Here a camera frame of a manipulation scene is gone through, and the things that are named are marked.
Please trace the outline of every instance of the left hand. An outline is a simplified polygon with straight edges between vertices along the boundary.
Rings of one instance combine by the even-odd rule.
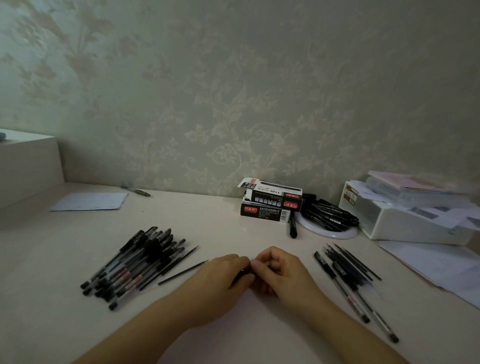
[[[229,254],[212,259],[170,294],[189,327],[206,325],[230,311],[255,280],[247,274],[232,286],[233,279],[250,265],[246,256]]]

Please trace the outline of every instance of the desk surface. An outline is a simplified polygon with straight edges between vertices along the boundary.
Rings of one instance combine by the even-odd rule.
[[[212,257],[254,258],[276,245],[298,255],[317,284],[354,316],[312,257],[330,239],[287,224],[242,217],[240,200],[151,191],[130,194],[120,210],[49,212],[70,192],[120,192],[119,188],[67,183],[0,210],[0,362],[68,363],[119,328],[188,275],[151,287],[117,312],[84,297],[79,285],[139,229],[172,228],[201,248],[171,274]],[[401,342],[412,363],[477,363],[480,310],[432,287],[363,234],[336,241],[372,268],[382,282],[365,296]],[[369,329],[385,339],[372,322]],[[160,363],[339,363],[336,354],[277,300],[248,292],[221,320],[184,334]]]

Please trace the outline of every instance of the wall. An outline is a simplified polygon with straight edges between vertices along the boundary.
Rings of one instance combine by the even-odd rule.
[[[0,126],[57,136],[73,182],[480,181],[479,7],[453,3],[0,0]]]

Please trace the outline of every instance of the pile of pens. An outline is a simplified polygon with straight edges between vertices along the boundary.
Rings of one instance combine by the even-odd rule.
[[[380,316],[380,314],[375,311],[371,305],[367,303],[365,298],[359,292],[359,287],[369,284],[374,276],[378,280],[382,280],[377,276],[371,269],[359,261],[352,253],[347,249],[339,247],[335,244],[338,251],[336,251],[331,246],[327,245],[327,248],[324,248],[324,253],[333,261],[332,268],[328,265],[327,261],[323,259],[320,253],[315,252],[313,256],[320,263],[323,270],[330,276],[334,284],[340,290],[340,292],[345,296],[347,302],[352,307],[353,311],[360,317],[360,319],[366,324],[370,322],[365,311],[362,309],[362,306],[355,300],[355,297],[348,292],[346,287],[338,280],[337,274],[340,276],[342,281],[351,289],[351,291],[358,297],[363,306],[370,312],[370,315],[377,323],[377,325],[382,329],[382,331],[389,337],[389,339],[397,343],[399,342],[398,337],[395,335],[393,330],[387,325],[385,320]]]
[[[153,226],[140,230],[89,281],[81,284],[83,294],[95,290],[95,297],[106,302],[113,311],[121,302],[143,291],[150,283],[168,273],[198,246],[182,254],[185,239],[173,241],[172,229],[158,231]]]
[[[346,231],[359,225],[356,216],[348,211],[331,204],[323,199],[316,200],[314,194],[303,194],[303,202],[300,213],[306,219],[312,220],[329,231]]]

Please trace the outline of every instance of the red logo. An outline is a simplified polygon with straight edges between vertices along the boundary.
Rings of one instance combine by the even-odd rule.
[[[285,206],[285,207],[291,207],[291,208],[297,208],[297,207],[298,207],[297,204],[293,204],[293,203],[287,202],[287,201],[285,201],[285,202],[283,203],[283,206]]]

